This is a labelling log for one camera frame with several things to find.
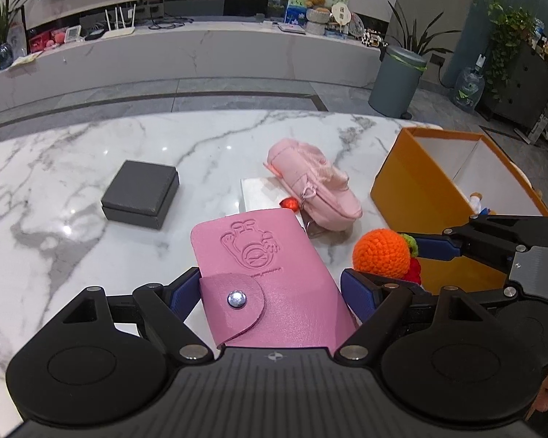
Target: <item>pink card holder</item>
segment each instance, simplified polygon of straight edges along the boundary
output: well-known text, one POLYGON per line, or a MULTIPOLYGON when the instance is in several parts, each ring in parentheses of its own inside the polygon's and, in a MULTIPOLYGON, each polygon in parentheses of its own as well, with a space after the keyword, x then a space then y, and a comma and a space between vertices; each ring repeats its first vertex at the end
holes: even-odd
POLYGON ((203 222, 193 228, 191 243, 218 347, 328 347, 334 353, 355 331, 354 317, 290 209, 203 222))

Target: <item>crochet orange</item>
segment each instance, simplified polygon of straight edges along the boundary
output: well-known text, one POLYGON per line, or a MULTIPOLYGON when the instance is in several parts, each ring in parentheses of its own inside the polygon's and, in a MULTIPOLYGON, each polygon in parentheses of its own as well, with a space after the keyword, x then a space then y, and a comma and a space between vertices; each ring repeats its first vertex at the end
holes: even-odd
POLYGON ((402 279, 410 269, 408 244, 390 229, 368 232, 355 244, 353 268, 358 272, 402 279))

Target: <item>trash can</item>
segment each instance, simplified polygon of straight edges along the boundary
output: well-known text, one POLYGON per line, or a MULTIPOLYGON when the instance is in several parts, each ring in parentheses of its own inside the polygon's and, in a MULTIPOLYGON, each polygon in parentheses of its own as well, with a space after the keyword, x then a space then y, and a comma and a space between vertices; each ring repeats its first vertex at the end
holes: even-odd
POLYGON ((390 45, 369 96, 371 107, 384 116, 400 118, 410 105, 427 62, 418 54, 390 45))

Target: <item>open cardboard box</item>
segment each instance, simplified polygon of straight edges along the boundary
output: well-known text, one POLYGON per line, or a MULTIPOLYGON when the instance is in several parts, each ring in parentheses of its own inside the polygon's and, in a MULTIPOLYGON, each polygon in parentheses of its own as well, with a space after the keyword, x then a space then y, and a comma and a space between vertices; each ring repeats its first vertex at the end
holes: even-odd
MULTIPOLYGON (((468 222, 472 193, 481 193, 483 207, 497 214, 548 216, 525 176, 485 134, 404 128, 371 196, 391 229, 441 234, 468 222)), ((422 286, 435 294, 451 284, 465 291, 500 288, 506 279, 466 257, 420 263, 422 286)))

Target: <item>electrical outlet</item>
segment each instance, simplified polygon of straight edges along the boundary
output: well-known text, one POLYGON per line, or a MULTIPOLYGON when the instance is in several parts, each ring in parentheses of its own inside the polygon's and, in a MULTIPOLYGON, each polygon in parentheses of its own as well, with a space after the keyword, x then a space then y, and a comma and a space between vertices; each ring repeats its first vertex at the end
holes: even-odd
POLYGON ((430 62, 436 64, 439 67, 442 67, 445 63, 445 58, 440 57, 438 54, 432 54, 430 56, 430 62))

